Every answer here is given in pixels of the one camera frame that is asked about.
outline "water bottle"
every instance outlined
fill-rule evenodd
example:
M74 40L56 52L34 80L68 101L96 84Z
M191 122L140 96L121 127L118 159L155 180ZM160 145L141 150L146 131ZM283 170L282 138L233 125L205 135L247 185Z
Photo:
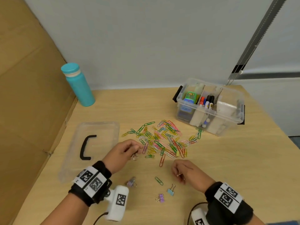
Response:
M92 91L86 82L84 74L76 63L67 63L61 67L67 81L77 96L82 106L91 106L95 102Z

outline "clear plastic container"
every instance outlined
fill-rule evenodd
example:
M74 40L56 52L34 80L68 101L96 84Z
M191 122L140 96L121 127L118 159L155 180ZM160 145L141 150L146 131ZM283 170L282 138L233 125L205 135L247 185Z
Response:
M114 121L83 122L75 130L69 149L66 153L58 179L62 182L72 181L83 169L92 166L114 147L119 140L120 125ZM91 157L90 160L82 160L80 151L87 136L89 138L84 148L83 155Z
M193 92L198 96L193 103ZM199 106L201 97L214 96L212 109ZM177 96L177 119L217 136L244 121L244 94L224 85L189 78Z

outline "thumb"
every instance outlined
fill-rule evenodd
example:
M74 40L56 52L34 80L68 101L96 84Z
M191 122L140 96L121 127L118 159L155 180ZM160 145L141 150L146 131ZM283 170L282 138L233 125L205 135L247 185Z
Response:
M125 155L129 159L133 154L135 154L139 150L139 148L140 147L138 145L133 145L125 152Z
M178 169L178 175L183 174L183 176L186 176L188 172L188 168L185 165L180 163L177 165L177 169Z

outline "white bottle neck band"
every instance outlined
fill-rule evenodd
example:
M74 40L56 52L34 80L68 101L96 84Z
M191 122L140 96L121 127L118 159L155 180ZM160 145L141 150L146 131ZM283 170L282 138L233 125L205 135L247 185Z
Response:
M69 73L69 74L65 74L65 73L64 73L64 75L65 75L66 77L75 77L75 76L78 76L79 74L81 74L81 70L80 70L80 69L77 70L77 71L74 72L74 73Z

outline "clear plastic box lid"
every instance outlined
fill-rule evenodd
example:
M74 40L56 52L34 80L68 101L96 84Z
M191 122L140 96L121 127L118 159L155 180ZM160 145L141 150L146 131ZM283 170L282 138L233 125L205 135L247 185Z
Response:
M92 166L118 143L120 125L114 121L83 122L75 130L69 149L66 153L58 179L62 182L72 181L83 169ZM88 138L83 155L91 157L82 160L80 151L85 139Z
M196 104L184 101L183 99L185 98L186 93L188 91L194 91L195 88L198 87L200 84L205 85L201 94L201 96L205 98L208 95L215 95L215 92L221 88L222 92L220 93L219 98L217 100L235 106L236 111L232 115L222 115L218 113L215 109L209 110L202 106L198 106ZM224 85L212 84L202 80L189 78L187 79L181 91L179 92L177 96L177 102L181 105L190 107L191 109L199 110L234 123L242 123L244 121L244 94L238 90L225 87Z

